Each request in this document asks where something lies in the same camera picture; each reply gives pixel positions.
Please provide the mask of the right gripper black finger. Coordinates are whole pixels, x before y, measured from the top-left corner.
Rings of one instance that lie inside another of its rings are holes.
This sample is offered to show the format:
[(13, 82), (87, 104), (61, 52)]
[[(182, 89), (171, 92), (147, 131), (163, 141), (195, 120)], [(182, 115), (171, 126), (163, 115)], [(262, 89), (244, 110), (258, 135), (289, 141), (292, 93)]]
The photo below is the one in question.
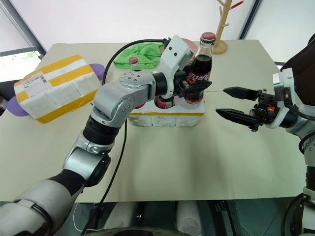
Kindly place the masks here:
[(228, 95), (238, 98), (238, 99), (245, 99), (245, 100), (256, 100), (259, 96), (258, 90), (252, 90), (248, 88), (242, 87), (229, 87), (224, 88), (223, 92), (227, 93)]
[(248, 127), (252, 132), (258, 130), (258, 123), (254, 116), (235, 109), (216, 109), (216, 112), (224, 119)]

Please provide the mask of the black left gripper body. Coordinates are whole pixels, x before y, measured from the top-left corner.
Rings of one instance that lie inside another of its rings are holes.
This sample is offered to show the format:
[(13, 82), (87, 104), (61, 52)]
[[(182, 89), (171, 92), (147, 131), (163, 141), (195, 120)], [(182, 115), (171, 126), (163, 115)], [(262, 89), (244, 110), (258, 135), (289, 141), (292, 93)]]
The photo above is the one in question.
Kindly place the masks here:
[(174, 91), (173, 95), (184, 97), (185, 92), (189, 89), (189, 84), (186, 81), (187, 74), (185, 71), (179, 70), (174, 75)]

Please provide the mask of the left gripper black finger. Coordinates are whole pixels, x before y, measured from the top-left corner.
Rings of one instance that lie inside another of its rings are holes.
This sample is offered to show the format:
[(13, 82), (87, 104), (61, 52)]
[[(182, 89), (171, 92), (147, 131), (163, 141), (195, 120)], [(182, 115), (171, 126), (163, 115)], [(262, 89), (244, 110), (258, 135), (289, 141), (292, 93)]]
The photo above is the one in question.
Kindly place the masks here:
[(194, 84), (190, 84), (188, 81), (183, 81), (183, 91), (184, 93), (195, 93), (203, 91), (212, 84), (212, 81), (203, 80)]

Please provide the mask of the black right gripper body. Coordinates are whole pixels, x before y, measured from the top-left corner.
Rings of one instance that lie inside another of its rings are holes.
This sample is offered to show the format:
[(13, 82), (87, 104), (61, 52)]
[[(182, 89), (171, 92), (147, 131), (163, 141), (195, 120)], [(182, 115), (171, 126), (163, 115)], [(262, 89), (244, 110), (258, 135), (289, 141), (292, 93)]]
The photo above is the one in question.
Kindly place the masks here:
[(276, 97), (268, 94), (266, 90), (257, 91), (257, 103), (250, 111), (255, 119), (252, 130), (258, 130), (262, 125), (270, 124), (276, 117)]

